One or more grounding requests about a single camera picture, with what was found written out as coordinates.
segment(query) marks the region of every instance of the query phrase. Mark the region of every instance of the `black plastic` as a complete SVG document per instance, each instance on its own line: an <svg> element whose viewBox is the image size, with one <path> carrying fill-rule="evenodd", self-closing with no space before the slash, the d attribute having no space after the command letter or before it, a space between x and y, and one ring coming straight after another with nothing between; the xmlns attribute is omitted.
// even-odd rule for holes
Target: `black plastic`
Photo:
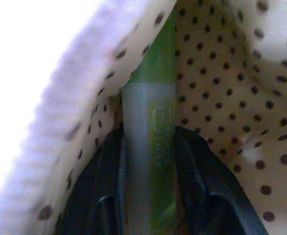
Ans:
<svg viewBox="0 0 287 235"><path fill-rule="evenodd" d="M191 235L267 235L233 173L193 131L176 128L175 161ZM125 235L126 147L122 128L79 176L62 223L62 235Z"/></svg>
<svg viewBox="0 0 287 235"><path fill-rule="evenodd" d="M122 234L125 217L125 150L122 128L108 134L83 170L65 211L62 235Z"/></svg>
<svg viewBox="0 0 287 235"><path fill-rule="evenodd" d="M176 128L175 161L191 235L267 235L233 173L193 131Z"/></svg>

